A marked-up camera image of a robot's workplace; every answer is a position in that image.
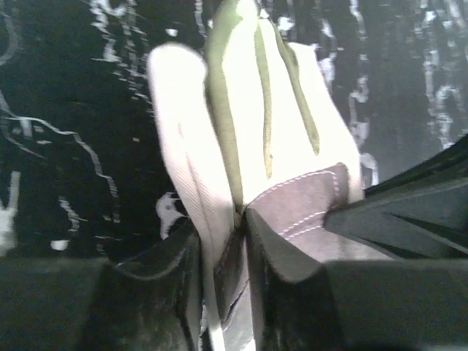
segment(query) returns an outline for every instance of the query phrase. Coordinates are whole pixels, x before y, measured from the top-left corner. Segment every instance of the glove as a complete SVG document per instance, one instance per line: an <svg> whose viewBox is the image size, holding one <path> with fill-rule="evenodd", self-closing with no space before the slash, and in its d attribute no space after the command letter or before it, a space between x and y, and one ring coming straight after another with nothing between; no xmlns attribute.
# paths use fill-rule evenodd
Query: glove
<svg viewBox="0 0 468 351"><path fill-rule="evenodd" d="M314 49L283 42L254 0L220 5L205 60L175 43L154 49L148 81L165 166L200 234L208 328L222 350L216 274L231 273L244 209L278 184L339 163L346 201L360 200L359 153Z"/></svg>

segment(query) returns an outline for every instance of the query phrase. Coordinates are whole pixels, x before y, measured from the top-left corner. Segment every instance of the marble pattern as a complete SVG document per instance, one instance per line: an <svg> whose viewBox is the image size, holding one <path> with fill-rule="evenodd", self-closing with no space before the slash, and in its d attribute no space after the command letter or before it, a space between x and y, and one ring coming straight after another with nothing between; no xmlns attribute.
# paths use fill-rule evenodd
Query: marble pattern
<svg viewBox="0 0 468 351"><path fill-rule="evenodd" d="M58 4L50 0L47 5L50 8L43 13L59 11ZM138 128L148 131L147 134L146 131L134 132L131 140L117 140L113 141L113 146L107 146L116 136L97 137L90 131L107 120L107 126L117 125L108 115L115 105L113 102L107 107L104 102L94 102L102 109L97 113L100 119L76 121L70 127L63 122L69 118L63 110L49 115L37 112L34 105L29 106L27 101L18 98L14 75L8 79L1 76L0 122L4 140L0 155L0 186L8 191L0 191L0 198L8 205L1 205L0 209L0 255L5 255L14 246L36 245L37 240L41 240L37 236L53 228L53 224L42 228L39 221L37 228L23 229L32 238L26 240L15 236L15 220L18 224L23 221L21 218L34 215L31 214L34 209L28 205L32 200L24 200L27 197L23 192L35 188L29 186L29 190L23 190L23 184L34 183L38 175L29 174L31 170L28 168L28 175L24 175L24 166L20 170L12 159L24 154L35 158L38 165L47 164L51 173L56 174L50 184L46 181L49 185L39 189L47 192L46 188L51 186L54 191L57 209L50 210L50 222L54 221L54 216L63 217L57 219L57 223L67 222L66 233L47 239L53 251L66 252L69 241L84 232L92 236L91 246L95 247L96 254L107 254L105 245L108 242L120 241L128 245L133 238L144 236L146 239L138 239L139 247L143 248L168 237L170 228L186 219L160 161L146 84L146 59L154 46L168 40L184 42L202 53L203 41L218 4L215 0L158 0L153 4L146 0L61 3L62 10L73 9L81 13L80 26L83 31L87 28L86 36L83 34L82 38L81 34L75 33L77 39L73 39L73 45L82 48L85 57L80 61L81 72L86 72L86 67L101 70L102 75L89 83L99 85L98 79L104 79L105 84L100 88L103 91L115 89L119 96L125 94L129 99L127 107L130 106L134 113L129 117L128 111L122 112L113 118L117 118L124 128L135 121ZM468 0L265 0L263 6L263 15L277 23L285 39L311 45L317 51L327 87L361 150L364 187L378 184L422 162L450 147L468 132L468 87L465 85ZM38 42L51 40L34 33L31 29L34 23L24 19L28 11L26 0L0 0L2 74L16 69L17 77L20 77L20 68L15 68L17 62L28 57L34 60L37 53L32 48ZM92 44L92 49L88 49L87 44ZM95 108L91 103L78 100L68 103L80 108ZM59 149L65 146L73 150L72 154L80 155L64 156L70 162L77 162L73 167L62 165L62 159L57 156ZM128 160L129 153L119 153L121 148L135 150L135 155L141 155L143 160L157 161L138 161L141 167L127 166L132 165ZM115 164L122 164L124 169L120 171ZM91 188L54 185L60 177L73 179L71 183L63 181L63 184L83 185L84 181L75 180L81 169L89 171L79 177L90 181ZM145 185L138 194L150 189L148 197L151 200L132 199L130 189L122 190L128 184L133 186L132 189L138 186L138 181L125 181L125 175L130 173L136 174L132 179L144 180ZM89 189L98 190L89 195ZM91 201L89 198L96 197L104 199L93 203L101 211L99 216L83 210ZM97 205L101 201L105 203L102 210ZM128 215L122 219L129 208L133 217ZM143 214L151 217L152 224L138 227L138 216ZM104 224L97 226L97 221ZM106 225L110 229L102 230Z"/></svg>

